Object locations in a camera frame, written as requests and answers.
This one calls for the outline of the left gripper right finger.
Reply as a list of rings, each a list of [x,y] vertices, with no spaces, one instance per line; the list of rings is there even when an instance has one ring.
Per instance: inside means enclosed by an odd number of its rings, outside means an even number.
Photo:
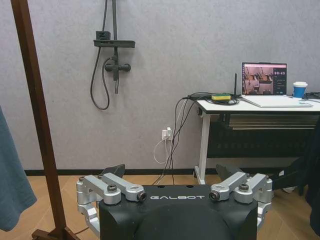
[[[240,168],[228,165],[217,164],[216,171],[221,182],[211,185],[209,198],[213,202],[221,202],[233,194],[234,200],[240,204],[257,201],[257,228],[260,229],[272,207],[272,179],[261,173],[250,176]]]

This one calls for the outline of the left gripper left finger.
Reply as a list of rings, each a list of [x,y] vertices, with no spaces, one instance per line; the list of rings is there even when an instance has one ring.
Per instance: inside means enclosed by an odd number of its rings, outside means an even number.
[[[93,203],[103,201],[108,206],[119,204],[122,197],[129,202],[142,203],[147,193],[142,185],[126,181],[104,170],[100,175],[86,175],[76,182],[77,210],[84,215],[87,227],[100,236],[100,220]]]

